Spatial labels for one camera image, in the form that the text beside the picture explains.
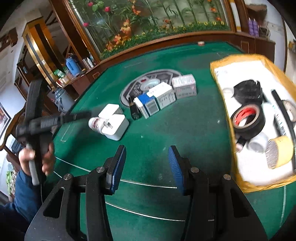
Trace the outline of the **blue sleeve left forearm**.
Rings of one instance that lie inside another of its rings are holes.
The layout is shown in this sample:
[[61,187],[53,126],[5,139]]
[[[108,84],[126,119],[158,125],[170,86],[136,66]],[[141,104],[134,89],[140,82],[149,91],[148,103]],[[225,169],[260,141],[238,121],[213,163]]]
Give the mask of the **blue sleeve left forearm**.
[[16,176],[14,201],[1,205],[1,218],[16,217],[30,223],[41,207],[41,193],[32,178],[20,170]]

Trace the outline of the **person's left hand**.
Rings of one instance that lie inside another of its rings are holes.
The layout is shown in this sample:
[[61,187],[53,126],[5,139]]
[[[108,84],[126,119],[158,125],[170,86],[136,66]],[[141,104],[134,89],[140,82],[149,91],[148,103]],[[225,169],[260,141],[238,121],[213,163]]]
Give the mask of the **person's left hand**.
[[[48,146],[48,152],[43,155],[42,158],[42,171],[45,173],[46,176],[51,174],[54,170],[54,165],[55,165],[55,156],[54,156],[55,148],[54,144],[50,143]],[[35,158],[35,151],[30,150],[27,148],[22,149],[19,152],[18,159],[20,161],[20,166],[23,170],[23,172],[30,176],[30,168],[29,168],[29,161]]]

